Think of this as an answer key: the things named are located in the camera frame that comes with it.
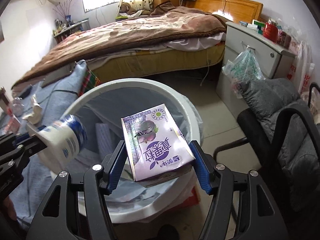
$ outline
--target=red bottle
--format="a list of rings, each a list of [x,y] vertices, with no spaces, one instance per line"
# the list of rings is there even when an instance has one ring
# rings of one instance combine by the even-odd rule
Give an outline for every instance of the red bottle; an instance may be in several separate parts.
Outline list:
[[[277,22],[271,18],[269,18],[266,26],[264,27],[263,36],[267,39],[277,42],[278,39],[278,27]]]

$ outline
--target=trash can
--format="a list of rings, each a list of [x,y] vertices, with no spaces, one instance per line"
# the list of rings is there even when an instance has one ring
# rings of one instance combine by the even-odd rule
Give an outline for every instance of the trash can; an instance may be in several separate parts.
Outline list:
[[[84,172],[101,163],[103,152],[112,153],[123,139],[121,118],[165,104],[188,142],[201,143],[203,123],[185,96],[174,89],[147,79],[127,78],[102,84],[79,97],[64,113],[76,115],[85,126],[88,142],[72,160],[69,172]],[[117,189],[105,196],[113,223],[148,222],[174,203],[190,196],[196,177],[194,171],[171,181],[144,188],[121,178]],[[84,197],[79,193],[79,212],[85,215]]]

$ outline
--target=brown blanket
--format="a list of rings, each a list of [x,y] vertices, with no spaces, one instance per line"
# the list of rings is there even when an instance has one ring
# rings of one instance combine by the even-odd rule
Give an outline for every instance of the brown blanket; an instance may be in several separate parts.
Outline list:
[[[225,20],[198,9],[174,7],[170,2],[166,2],[156,7],[151,16],[113,22],[74,33],[51,49],[13,87],[81,59],[166,41],[209,37],[226,32]]]

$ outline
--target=plaid fabric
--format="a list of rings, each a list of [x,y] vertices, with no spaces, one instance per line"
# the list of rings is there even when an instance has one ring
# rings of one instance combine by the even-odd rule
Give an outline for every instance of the plaid fabric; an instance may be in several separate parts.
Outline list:
[[[101,82],[99,78],[96,77],[95,74],[89,69],[87,69],[83,81],[82,86],[80,89],[80,92],[78,93],[78,96],[82,96],[84,93],[88,92],[90,89],[97,87],[100,85]]]

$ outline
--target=white drawer cabinet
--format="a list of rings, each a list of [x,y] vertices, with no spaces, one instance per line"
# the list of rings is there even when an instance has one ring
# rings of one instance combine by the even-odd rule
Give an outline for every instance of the white drawer cabinet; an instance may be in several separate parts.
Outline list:
[[[227,22],[227,38],[223,64],[234,61],[249,45],[259,62],[261,71],[266,78],[286,77],[294,60],[289,50],[266,39],[254,30],[233,22]],[[226,104],[235,118],[248,106],[243,99],[236,98],[230,88],[229,79],[221,72],[217,85],[217,94]]]

